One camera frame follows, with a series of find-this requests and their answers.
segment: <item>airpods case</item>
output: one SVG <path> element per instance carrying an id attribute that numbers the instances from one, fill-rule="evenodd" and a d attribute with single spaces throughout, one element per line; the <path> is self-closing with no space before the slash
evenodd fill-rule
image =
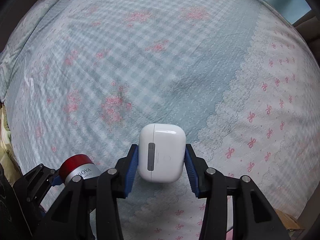
<path id="1" fill-rule="evenodd" d="M 186 134 L 173 124 L 152 123 L 139 136 L 138 171 L 150 182 L 170 183 L 182 174 Z"/>

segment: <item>mattress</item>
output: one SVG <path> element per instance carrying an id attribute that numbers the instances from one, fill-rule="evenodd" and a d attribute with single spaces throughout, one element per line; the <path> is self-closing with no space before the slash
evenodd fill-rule
<path id="1" fill-rule="evenodd" d="M 210 166 L 249 175 L 295 217 L 319 183 L 319 66 L 262 0 L 39 0 L 0 66 L 23 173 L 74 154 L 104 171 L 156 122 L 182 127 Z M 118 206 L 125 239 L 180 240 L 198 237 L 205 200 L 184 170 L 171 184 L 137 174 Z"/>

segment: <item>silver screw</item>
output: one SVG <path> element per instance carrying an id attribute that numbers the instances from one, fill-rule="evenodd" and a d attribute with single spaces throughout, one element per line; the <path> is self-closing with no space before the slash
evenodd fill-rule
<path id="1" fill-rule="evenodd" d="M 79 182 L 81 180 L 81 176 L 80 175 L 76 175 L 72 178 L 73 182 Z"/>
<path id="2" fill-rule="evenodd" d="M 115 175 L 117 173 L 117 169 L 116 168 L 111 168 L 111 169 L 108 170 L 108 173 L 110 175 Z"/>
<path id="3" fill-rule="evenodd" d="M 249 176 L 245 175 L 245 176 L 242 177 L 242 180 L 243 180 L 244 182 L 249 182 L 251 179 L 250 179 Z"/>
<path id="4" fill-rule="evenodd" d="M 216 170 L 214 168 L 207 168 L 207 173 L 212 175 L 216 173 Z"/>

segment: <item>red lid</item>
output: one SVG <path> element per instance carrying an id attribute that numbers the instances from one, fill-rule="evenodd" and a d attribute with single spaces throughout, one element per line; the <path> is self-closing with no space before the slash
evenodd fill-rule
<path id="1" fill-rule="evenodd" d="M 65 160 L 65 162 L 61 165 L 59 169 L 59 176 L 64 182 L 67 176 L 73 171 L 75 168 L 87 164 L 93 163 L 90 158 L 85 154 L 77 154 Z"/>

